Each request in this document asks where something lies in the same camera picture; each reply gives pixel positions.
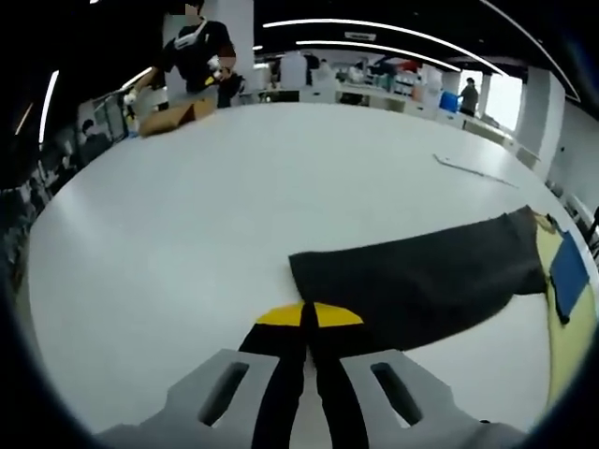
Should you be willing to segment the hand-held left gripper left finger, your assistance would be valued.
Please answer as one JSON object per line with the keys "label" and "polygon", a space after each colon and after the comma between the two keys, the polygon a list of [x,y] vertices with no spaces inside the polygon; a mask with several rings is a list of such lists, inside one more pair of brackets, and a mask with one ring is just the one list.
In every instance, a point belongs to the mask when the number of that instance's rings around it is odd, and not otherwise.
{"label": "hand-held left gripper left finger", "polygon": [[97,434],[105,448],[287,448],[303,391],[307,343],[300,304],[256,320],[238,350],[223,349],[175,383],[138,425]]}

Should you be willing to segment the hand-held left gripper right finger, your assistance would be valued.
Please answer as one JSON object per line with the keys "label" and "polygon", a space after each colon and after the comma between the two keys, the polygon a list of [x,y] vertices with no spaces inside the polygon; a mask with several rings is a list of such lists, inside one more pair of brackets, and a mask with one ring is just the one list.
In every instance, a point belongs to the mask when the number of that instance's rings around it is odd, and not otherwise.
{"label": "hand-held left gripper right finger", "polygon": [[311,356],[336,448],[515,448],[524,438],[464,412],[447,384],[347,309],[312,304]]}

